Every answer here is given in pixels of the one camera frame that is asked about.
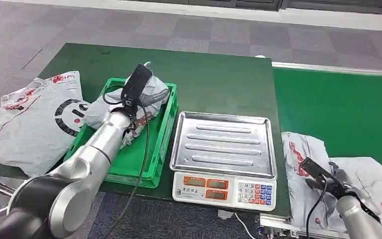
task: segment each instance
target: black cable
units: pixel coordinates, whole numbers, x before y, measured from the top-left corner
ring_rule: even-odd
[[[116,85],[111,85],[111,86],[109,86],[109,87],[107,87],[104,91],[103,91],[103,94],[102,94],[102,99],[103,99],[103,101],[106,103],[106,104],[108,104],[108,105],[118,105],[118,104],[121,104],[122,102],[123,102],[123,100],[120,100],[120,101],[118,101],[118,102],[110,102],[110,101],[107,101],[107,99],[106,99],[106,94],[107,94],[107,92],[109,91],[109,90],[111,90],[111,89],[113,89],[113,88],[116,88],[116,87],[118,87],[118,88],[120,88],[120,87],[123,87],[124,85],[121,85],[121,84],[116,84]]]
[[[146,159],[147,159],[147,149],[148,149],[149,142],[150,142],[150,136],[149,136],[150,135],[150,130],[149,130],[150,126],[149,126],[149,119],[147,118],[146,108],[143,107],[143,104],[141,103],[140,100],[138,100],[138,102],[140,102],[140,105],[143,108],[144,115],[146,117],[146,125],[147,125],[147,139],[146,139],[146,148],[145,148],[145,151],[144,151],[143,163],[141,164],[141,170],[140,170],[140,174],[138,175],[137,184],[135,184],[134,189],[131,192],[131,196],[129,196],[129,199],[128,199],[124,209],[122,210],[121,215],[119,215],[115,219],[115,222],[110,227],[109,232],[103,237],[103,239],[106,239],[110,235],[110,233],[113,231],[113,229],[115,229],[116,225],[118,225],[118,223],[121,221],[121,219],[124,216],[126,210],[128,209],[129,205],[131,204],[132,198],[134,197],[135,191],[137,191],[138,185],[140,184],[140,181],[141,181],[141,176],[143,175],[143,172],[144,172],[144,165],[146,164]]]
[[[312,214],[312,212],[314,211],[314,209],[315,209],[315,208],[317,207],[317,205],[320,203],[321,199],[323,199],[324,194],[326,194],[327,180],[324,178],[323,175],[320,174],[320,176],[321,176],[321,177],[323,178],[323,180],[324,180],[324,189],[323,189],[323,191],[321,192],[320,197],[318,197],[317,202],[314,203],[314,206],[312,206],[311,210],[310,210],[309,213],[308,213],[308,216],[307,216],[307,222],[306,222],[306,225],[305,225],[305,229],[306,229],[306,232],[307,232],[307,239],[309,239],[309,231],[308,231],[309,218],[311,217],[311,214]]]

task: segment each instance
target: green table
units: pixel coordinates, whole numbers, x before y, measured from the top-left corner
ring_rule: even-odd
[[[40,77],[79,70],[85,100],[93,101],[107,78],[125,77],[138,62],[148,60],[154,62],[153,69],[161,79],[178,84],[180,77],[180,111],[258,116],[253,105],[269,108],[269,102],[263,101],[263,93],[269,94],[274,89],[262,89],[262,84],[254,84],[263,78],[260,73],[269,74],[268,68],[265,61],[251,57],[66,44]],[[279,63],[273,66],[282,131],[322,139],[331,157],[371,156],[382,164],[382,72]],[[247,82],[249,86],[236,82]],[[222,91],[206,94],[204,104],[201,99],[187,101],[207,93],[198,83],[220,83]],[[228,94],[242,97],[244,104],[231,102]],[[19,169],[0,165],[0,175],[19,177],[21,173]],[[165,163],[159,187],[140,189],[138,194],[171,199],[172,175]],[[286,180],[285,174],[278,180]],[[132,187],[104,183],[101,189],[127,193]],[[287,197],[287,192],[278,197],[275,215],[290,216]]]

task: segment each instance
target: scale keypad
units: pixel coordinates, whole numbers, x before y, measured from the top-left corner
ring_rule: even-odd
[[[266,184],[238,183],[238,202],[270,206],[273,187]]]

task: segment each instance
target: metal table edge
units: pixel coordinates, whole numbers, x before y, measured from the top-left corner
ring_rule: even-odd
[[[272,66],[274,68],[382,76],[382,70],[354,69],[354,68],[339,67],[339,66],[307,65],[307,64],[284,63],[284,62],[272,62]]]

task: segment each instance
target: stainless steel tray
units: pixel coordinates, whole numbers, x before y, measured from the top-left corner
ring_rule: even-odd
[[[235,176],[276,176],[270,120],[181,112],[170,168]]]

